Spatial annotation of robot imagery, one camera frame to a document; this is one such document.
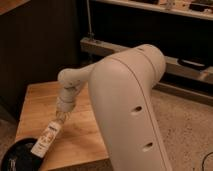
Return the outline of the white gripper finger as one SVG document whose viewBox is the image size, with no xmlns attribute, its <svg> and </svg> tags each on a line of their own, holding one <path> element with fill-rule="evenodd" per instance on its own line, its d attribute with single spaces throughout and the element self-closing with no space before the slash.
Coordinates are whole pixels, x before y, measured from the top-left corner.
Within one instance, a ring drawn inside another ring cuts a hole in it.
<svg viewBox="0 0 213 171">
<path fill-rule="evenodd" d="M 66 112 L 64 122 L 67 122 L 70 119 L 70 117 L 71 117 L 71 112 Z"/>
<path fill-rule="evenodd" d="M 56 118 L 57 120 L 63 120 L 63 112 L 56 111 Z"/>
</svg>

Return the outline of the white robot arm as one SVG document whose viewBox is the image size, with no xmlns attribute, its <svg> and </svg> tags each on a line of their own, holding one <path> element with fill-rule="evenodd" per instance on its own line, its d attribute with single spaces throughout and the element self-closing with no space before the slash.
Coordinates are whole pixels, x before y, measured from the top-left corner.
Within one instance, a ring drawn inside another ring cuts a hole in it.
<svg viewBox="0 0 213 171">
<path fill-rule="evenodd" d="M 172 171 L 151 103 L 165 56 L 150 44 L 109 55 L 58 74 L 57 109 L 70 112 L 87 86 L 92 109 L 114 171 Z"/>
</svg>

